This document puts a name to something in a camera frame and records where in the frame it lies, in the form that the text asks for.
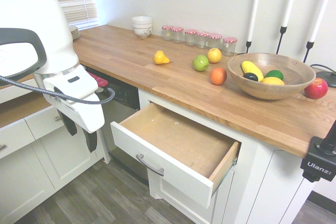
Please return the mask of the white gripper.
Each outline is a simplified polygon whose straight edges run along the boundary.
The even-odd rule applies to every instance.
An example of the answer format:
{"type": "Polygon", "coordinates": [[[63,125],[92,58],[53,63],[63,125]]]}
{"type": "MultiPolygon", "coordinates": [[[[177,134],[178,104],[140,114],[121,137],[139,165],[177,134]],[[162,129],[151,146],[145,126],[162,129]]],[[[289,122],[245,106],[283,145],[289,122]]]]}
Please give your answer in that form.
{"type": "MultiPolygon", "coordinates": [[[[82,65],[78,65],[73,71],[60,76],[48,77],[43,80],[46,90],[54,88],[63,94],[86,101],[99,101],[94,93],[98,89],[96,80],[86,72],[82,65]]],[[[97,132],[104,125],[102,106],[99,104],[83,104],[70,100],[57,99],[50,95],[44,95],[45,99],[56,107],[61,120],[71,136],[77,134],[75,123],[84,129],[86,143],[89,152],[97,148],[97,132]]]]}

